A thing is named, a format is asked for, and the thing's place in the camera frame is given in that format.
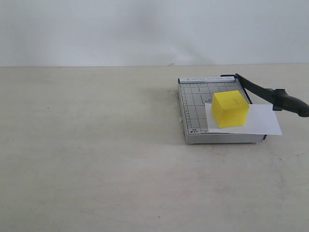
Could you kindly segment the yellow foam cube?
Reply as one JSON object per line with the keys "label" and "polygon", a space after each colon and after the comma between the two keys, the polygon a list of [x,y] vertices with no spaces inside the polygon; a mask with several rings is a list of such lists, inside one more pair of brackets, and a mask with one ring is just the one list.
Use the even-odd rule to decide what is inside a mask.
{"label": "yellow foam cube", "polygon": [[214,93],[211,113],[219,128],[243,126],[250,105],[238,90]]}

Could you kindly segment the white paper sheet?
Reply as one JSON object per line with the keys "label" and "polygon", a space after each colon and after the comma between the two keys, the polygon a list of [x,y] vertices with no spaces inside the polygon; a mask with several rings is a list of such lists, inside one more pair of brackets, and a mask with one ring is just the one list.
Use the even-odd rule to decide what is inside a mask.
{"label": "white paper sheet", "polygon": [[208,131],[212,133],[282,135],[271,104],[252,104],[243,126],[219,128],[211,113],[211,104],[205,103]]}

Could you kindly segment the black cutter blade arm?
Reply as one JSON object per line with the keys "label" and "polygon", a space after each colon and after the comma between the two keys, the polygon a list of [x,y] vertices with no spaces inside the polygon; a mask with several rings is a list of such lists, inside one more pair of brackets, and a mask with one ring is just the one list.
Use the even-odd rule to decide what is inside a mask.
{"label": "black cutter blade arm", "polygon": [[239,80],[245,89],[271,103],[273,111],[285,110],[296,113],[300,117],[309,117],[309,105],[296,97],[288,95],[285,89],[261,87],[238,73],[235,74],[235,78]]}

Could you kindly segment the grey metal paper cutter base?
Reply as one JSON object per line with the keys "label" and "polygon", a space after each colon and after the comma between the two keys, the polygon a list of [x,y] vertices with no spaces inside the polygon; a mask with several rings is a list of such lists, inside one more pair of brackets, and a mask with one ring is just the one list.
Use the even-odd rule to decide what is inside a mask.
{"label": "grey metal paper cutter base", "polygon": [[178,79],[181,122],[187,144],[259,143],[265,140],[266,135],[209,132],[205,104],[212,103],[214,93],[233,90],[238,90],[247,103],[252,103],[245,88],[233,75]]}

